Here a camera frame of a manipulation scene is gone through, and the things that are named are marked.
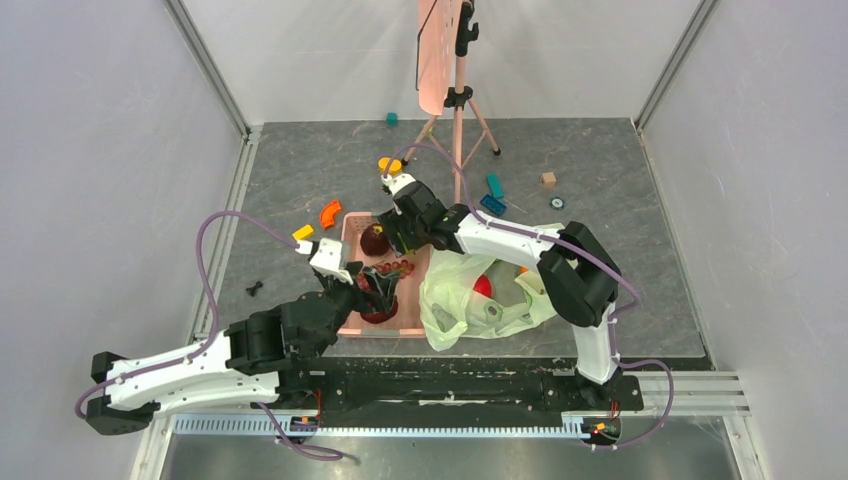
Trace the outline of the light green plastic bag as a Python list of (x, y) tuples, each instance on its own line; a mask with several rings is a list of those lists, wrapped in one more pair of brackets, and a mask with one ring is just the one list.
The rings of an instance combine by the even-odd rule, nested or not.
[(448, 350), (461, 338), (510, 337), (556, 316), (541, 277), (529, 270), (522, 270), (511, 289), (492, 298), (474, 292), (476, 279), (486, 275), (496, 261), (503, 260), (431, 252), (419, 287), (419, 306), (427, 341), (434, 350)]

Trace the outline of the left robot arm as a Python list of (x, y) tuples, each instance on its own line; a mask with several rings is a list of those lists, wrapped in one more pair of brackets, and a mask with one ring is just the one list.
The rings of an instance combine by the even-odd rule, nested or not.
[(305, 374), (339, 338), (351, 313), (390, 314), (397, 271), (350, 265), (352, 282), (322, 275), (319, 291), (255, 312), (208, 339), (162, 354), (129, 359), (93, 356), (95, 385), (76, 415), (104, 436), (134, 433), (156, 419), (201, 406), (274, 403), (306, 405), (314, 381)]

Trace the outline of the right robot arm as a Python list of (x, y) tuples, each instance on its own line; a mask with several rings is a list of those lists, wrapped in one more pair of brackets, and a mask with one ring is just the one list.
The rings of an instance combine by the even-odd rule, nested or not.
[(423, 182), (401, 174), (381, 179), (393, 202), (379, 217), (393, 250), (430, 246), (458, 255), (483, 255), (526, 267), (541, 278), (553, 309), (571, 324), (577, 346), (577, 392), (591, 408), (618, 393), (618, 366), (608, 332), (618, 298), (618, 267), (588, 228), (530, 227), (480, 213), (457, 203), (446, 207)]

